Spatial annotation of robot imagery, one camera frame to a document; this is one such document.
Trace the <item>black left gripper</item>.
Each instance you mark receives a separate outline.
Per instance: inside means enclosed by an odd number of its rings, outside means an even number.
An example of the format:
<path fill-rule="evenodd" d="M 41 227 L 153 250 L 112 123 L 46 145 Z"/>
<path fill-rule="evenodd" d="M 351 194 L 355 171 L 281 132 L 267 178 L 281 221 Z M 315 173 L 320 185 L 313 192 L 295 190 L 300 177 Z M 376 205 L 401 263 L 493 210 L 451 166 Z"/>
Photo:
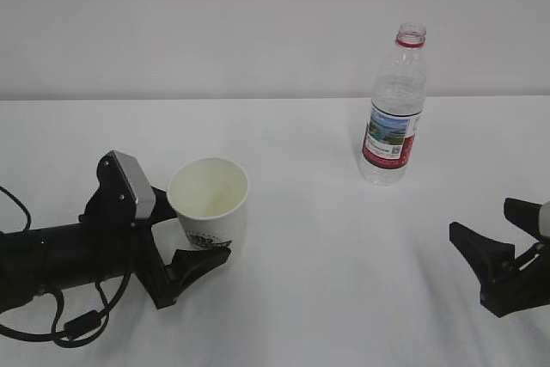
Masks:
<path fill-rule="evenodd" d="M 152 187 L 154 208 L 146 220 L 131 220 L 129 209 L 109 201 L 100 183 L 79 216 L 84 258 L 79 263 L 82 284 L 134 274 L 157 309 L 175 304 L 192 284 L 225 265 L 229 248 L 176 250 L 165 265 L 156 247 L 152 227 L 177 218 L 165 191 Z"/>

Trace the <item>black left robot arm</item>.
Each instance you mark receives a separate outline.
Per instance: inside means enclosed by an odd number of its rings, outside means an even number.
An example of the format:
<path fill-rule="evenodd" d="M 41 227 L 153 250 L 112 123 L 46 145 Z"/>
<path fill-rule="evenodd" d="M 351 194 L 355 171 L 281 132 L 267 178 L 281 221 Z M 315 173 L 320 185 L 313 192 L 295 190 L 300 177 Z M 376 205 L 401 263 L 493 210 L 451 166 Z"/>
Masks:
<path fill-rule="evenodd" d="M 165 264 L 152 228 L 176 216 L 165 192 L 103 184 L 77 223 L 1 235 L 1 310 L 20 308 L 54 289 L 135 275 L 157 309 L 224 265 L 227 247 L 181 250 Z"/>

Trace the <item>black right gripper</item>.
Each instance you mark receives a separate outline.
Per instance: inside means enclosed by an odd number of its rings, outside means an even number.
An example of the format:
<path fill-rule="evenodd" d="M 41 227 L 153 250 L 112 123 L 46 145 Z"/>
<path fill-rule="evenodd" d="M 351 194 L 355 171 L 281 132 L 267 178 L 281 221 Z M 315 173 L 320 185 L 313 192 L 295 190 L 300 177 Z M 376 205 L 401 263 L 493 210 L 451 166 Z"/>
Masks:
<path fill-rule="evenodd" d="M 534 238 L 545 238 L 542 204 L 506 198 L 504 216 Z M 495 316 L 549 305 L 549 245 L 536 243 L 515 260 L 515 246 L 452 222 L 449 240 L 480 282 L 480 303 Z"/>

